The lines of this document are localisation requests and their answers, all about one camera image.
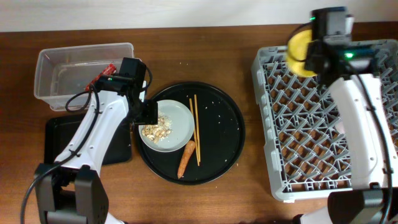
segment chopsticks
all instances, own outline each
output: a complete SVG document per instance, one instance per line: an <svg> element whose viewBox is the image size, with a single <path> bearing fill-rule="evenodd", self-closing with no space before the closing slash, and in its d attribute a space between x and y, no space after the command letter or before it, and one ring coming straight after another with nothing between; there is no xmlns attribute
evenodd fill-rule
<svg viewBox="0 0 398 224"><path fill-rule="evenodd" d="M193 107L192 107L192 99L191 98L189 98L189 105L191 107L192 116L195 117L195 115L193 114ZM196 131L195 124L194 124L194 128L193 128L193 138L194 138L195 144L196 144L197 161L198 161L198 166L199 166L200 165L200 160L199 160L199 150L198 150L198 142L197 142L197 131Z"/></svg>
<svg viewBox="0 0 398 224"><path fill-rule="evenodd" d="M200 159L200 135L199 135L199 119L198 119L198 103L197 103L197 95L195 94L194 96L195 99L195 113L197 116L197 140L198 140L198 154L199 154L199 162L201 161Z"/></svg>

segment white bowl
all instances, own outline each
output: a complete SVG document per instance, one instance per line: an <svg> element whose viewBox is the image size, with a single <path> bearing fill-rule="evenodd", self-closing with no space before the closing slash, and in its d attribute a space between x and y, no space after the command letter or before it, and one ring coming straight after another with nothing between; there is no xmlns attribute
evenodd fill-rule
<svg viewBox="0 0 398 224"><path fill-rule="evenodd" d="M160 100L157 102L158 111L170 118L172 132L157 144L142 135L144 125L138 127L142 141L151 149L158 152L173 152L184 147L191 140L195 122L191 111L182 103L175 100Z"/></svg>

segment orange carrot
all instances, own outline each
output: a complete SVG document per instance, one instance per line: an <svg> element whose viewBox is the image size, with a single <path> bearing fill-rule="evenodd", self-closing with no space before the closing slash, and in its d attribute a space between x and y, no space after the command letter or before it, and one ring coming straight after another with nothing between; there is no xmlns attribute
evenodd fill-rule
<svg viewBox="0 0 398 224"><path fill-rule="evenodd" d="M195 146L196 146L196 144L194 141L189 141L187 143L187 145L185 146L184 154L182 154L180 166L178 167L178 172L177 172L178 178L181 178L182 175L184 175L185 168L187 167L189 158L191 158L193 150L195 150Z"/></svg>

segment green light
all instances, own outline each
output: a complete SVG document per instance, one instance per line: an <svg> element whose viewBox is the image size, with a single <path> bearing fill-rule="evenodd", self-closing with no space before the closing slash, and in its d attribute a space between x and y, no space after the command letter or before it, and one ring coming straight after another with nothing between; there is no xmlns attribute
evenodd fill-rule
<svg viewBox="0 0 398 224"><path fill-rule="evenodd" d="M353 54L353 53L345 53L344 56L345 56L346 58L353 58L353 57L354 57L354 54Z"/></svg>

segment wooden table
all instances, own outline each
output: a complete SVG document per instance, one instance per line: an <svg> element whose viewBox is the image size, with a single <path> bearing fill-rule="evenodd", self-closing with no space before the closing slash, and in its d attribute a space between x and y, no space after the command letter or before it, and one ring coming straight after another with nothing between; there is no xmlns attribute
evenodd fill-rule
<svg viewBox="0 0 398 224"><path fill-rule="evenodd" d="M154 74L149 96L182 81L219 87L238 104L246 125L239 161L216 181L182 186L157 177L133 145L133 160L105 166L101 180L109 211L129 223L274 223L326 205L326 199L278 202L271 195L261 115L250 74L261 47L284 45L296 27L246 26L182 29L121 29L0 34L0 217L17 223L21 201L43 160L46 121L52 111L33 95L40 50L130 42ZM398 39L398 23L354 26L354 40ZM38 223L34 193L26 223Z"/></svg>

